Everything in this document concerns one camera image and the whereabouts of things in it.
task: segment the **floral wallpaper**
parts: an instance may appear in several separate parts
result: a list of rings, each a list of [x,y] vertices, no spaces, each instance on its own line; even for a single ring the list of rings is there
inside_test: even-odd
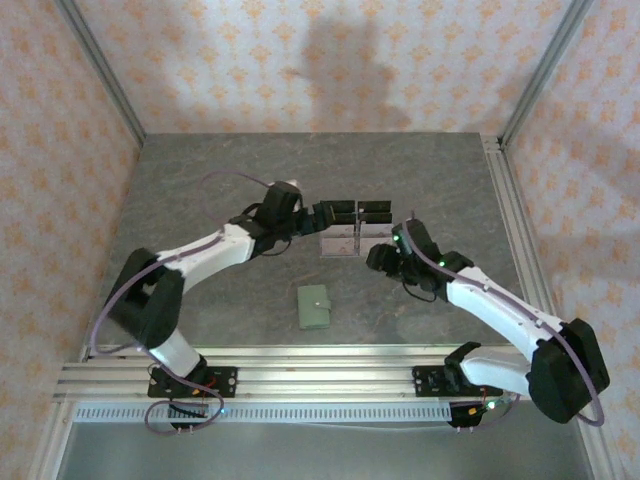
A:
[[[640,478],[640,10],[594,2],[509,151],[557,303],[594,326],[607,428]]]
[[[149,133],[497,135],[570,0],[79,0]]]
[[[138,147],[55,4],[0,15],[0,478],[26,478],[77,359]]]

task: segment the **patterned wallpaper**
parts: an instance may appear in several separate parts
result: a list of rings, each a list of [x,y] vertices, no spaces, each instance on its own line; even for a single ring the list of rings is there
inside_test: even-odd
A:
[[[640,478],[640,11],[593,4],[510,150],[558,305],[597,332],[608,428]]]
[[[499,134],[570,0],[79,0],[150,133]]]
[[[49,0],[0,15],[0,478],[77,358],[138,148]]]

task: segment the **aluminum frame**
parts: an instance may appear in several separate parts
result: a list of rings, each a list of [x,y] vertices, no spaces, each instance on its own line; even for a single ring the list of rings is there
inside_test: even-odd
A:
[[[139,147],[146,132],[75,0],[54,0]]]
[[[508,150],[513,143],[513,139],[522,128],[522,125],[524,125],[531,110],[533,110],[558,61],[569,46],[569,43],[571,43],[580,25],[582,25],[582,19],[589,11],[592,3],[593,0],[573,0],[569,5],[538,66],[531,75],[529,83],[524,92],[522,92],[511,117],[507,121],[504,133],[500,137],[500,144],[505,150]]]
[[[509,235],[525,299],[550,313],[556,309],[536,253],[530,222],[507,158],[496,137],[482,137],[486,159]],[[456,346],[380,345],[310,347],[204,347],[197,349],[211,363],[242,368],[244,385],[238,384],[238,398],[230,404],[268,405],[331,403],[398,406],[419,405],[424,399],[413,395],[410,367],[441,364]],[[511,346],[496,346],[515,352]],[[136,349],[124,350],[122,357],[89,356],[85,363],[65,364],[56,388],[54,425],[46,435],[50,440],[39,451],[30,478],[55,478],[71,423],[79,405],[106,401],[108,405],[148,401],[146,367],[149,361]],[[437,399],[446,402],[447,398]],[[616,479],[622,467],[610,432],[580,425],[594,478]],[[53,475],[43,476],[39,472]]]

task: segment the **white cable tray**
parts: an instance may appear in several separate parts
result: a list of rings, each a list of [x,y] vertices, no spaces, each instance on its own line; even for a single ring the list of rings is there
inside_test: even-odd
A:
[[[74,422],[77,423],[143,423],[151,402],[94,403],[80,402]],[[197,413],[208,414],[212,406],[194,404]],[[161,405],[151,411],[150,421],[197,423],[206,418],[193,418]],[[451,420],[448,403],[352,403],[352,404],[229,404],[216,420],[219,423],[403,423],[446,422]]]

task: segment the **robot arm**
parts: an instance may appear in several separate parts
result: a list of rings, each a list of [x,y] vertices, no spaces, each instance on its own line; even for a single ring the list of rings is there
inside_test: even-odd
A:
[[[333,223],[331,206],[320,202],[310,212],[294,183],[275,182],[262,203],[249,206],[221,230],[188,245],[156,254],[144,248],[134,251],[109,298],[149,265],[163,265],[119,298],[110,316],[177,376],[202,384],[207,379],[206,362],[177,327],[182,296],[221,270],[267,252],[278,241],[290,242],[295,236],[322,231]]]
[[[445,360],[448,391],[486,385],[529,395],[547,417],[566,423],[592,396],[558,336],[576,352],[597,393],[609,385],[598,342],[586,322],[566,323],[541,312],[490,280],[458,252],[440,253],[419,220],[406,222],[406,230],[403,225],[394,227],[393,240],[395,246],[372,248],[367,258],[370,268],[472,313],[522,354],[505,354],[469,342]]]

